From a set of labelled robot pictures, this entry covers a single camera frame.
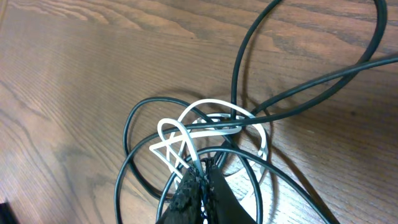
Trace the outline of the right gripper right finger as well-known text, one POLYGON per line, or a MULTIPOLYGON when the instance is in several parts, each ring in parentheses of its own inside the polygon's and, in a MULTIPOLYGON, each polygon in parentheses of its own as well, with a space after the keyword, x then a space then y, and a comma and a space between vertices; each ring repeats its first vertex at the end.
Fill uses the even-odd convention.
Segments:
POLYGON ((213 159, 204 159, 206 192, 205 211, 211 224, 256 224, 238 202, 213 159))

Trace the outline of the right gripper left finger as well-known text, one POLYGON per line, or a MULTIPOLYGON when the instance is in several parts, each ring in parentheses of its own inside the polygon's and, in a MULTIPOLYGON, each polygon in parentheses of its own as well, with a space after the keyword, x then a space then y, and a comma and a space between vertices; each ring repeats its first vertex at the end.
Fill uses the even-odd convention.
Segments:
POLYGON ((202 223, 199 171, 189 168, 156 224, 202 223))

